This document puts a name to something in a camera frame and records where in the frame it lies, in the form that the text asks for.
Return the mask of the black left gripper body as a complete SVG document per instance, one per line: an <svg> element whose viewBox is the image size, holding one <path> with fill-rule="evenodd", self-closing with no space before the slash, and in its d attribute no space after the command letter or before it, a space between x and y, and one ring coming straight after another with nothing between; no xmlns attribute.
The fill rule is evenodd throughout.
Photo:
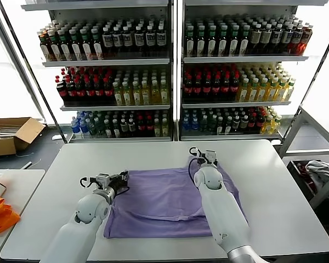
<svg viewBox="0 0 329 263"><path fill-rule="evenodd" d="M126 190L126 179L122 175L116 176L111 179L109 187L113 189L115 193L122 193Z"/></svg>

